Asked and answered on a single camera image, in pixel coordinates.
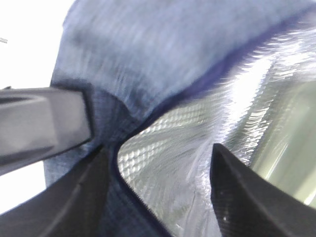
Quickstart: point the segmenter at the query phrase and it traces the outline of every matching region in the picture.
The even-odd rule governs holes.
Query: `foil lining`
[[[313,110],[313,102],[297,98],[306,90],[316,95],[315,15],[259,46],[207,96],[173,109],[121,147],[121,175],[174,236],[221,236],[210,200],[214,143],[255,170],[267,154],[275,155],[275,168],[289,148],[289,117]]]

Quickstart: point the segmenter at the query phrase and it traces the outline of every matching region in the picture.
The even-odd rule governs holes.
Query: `navy fabric trim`
[[[250,40],[243,47],[230,53],[223,60],[218,62],[214,67],[209,69],[204,74],[204,76],[198,78],[188,88],[164,100],[156,109],[154,109],[154,111],[143,123],[143,125],[135,132],[133,132],[133,134],[129,136],[129,138],[150,126],[160,116],[162,116],[175,106],[181,104],[182,102],[190,102],[192,99],[203,97],[205,93],[215,85],[215,83],[217,83],[221,78],[224,78],[227,75],[233,65],[240,62],[248,53],[255,50],[258,46],[260,46],[266,40],[270,39],[273,35],[281,34],[286,30],[293,29],[295,26],[297,26],[300,18],[302,18],[308,12],[312,12],[314,10],[316,10],[316,4],[308,9],[305,9],[303,12],[288,18],[278,25],[271,27],[268,31],[264,32],[259,37]]]

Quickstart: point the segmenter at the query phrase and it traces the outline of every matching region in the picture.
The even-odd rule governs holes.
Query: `bright light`
[[[0,2],[0,89],[47,87],[73,0]],[[45,189],[42,162],[0,176],[0,214]]]

